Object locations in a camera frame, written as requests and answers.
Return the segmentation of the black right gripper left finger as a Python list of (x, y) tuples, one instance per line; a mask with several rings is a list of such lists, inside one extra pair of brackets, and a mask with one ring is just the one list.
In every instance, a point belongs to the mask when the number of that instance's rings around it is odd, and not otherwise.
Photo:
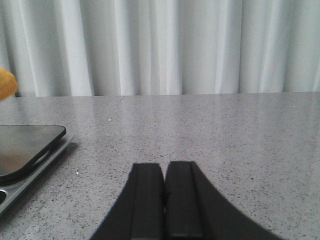
[(135, 163), (92, 240), (163, 240), (164, 178), (157, 163)]

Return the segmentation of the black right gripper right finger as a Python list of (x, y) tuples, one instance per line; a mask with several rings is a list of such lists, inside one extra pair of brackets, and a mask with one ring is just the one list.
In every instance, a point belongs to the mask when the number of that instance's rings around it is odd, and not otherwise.
[(168, 240), (277, 240), (211, 184), (194, 161), (169, 163), (165, 190)]

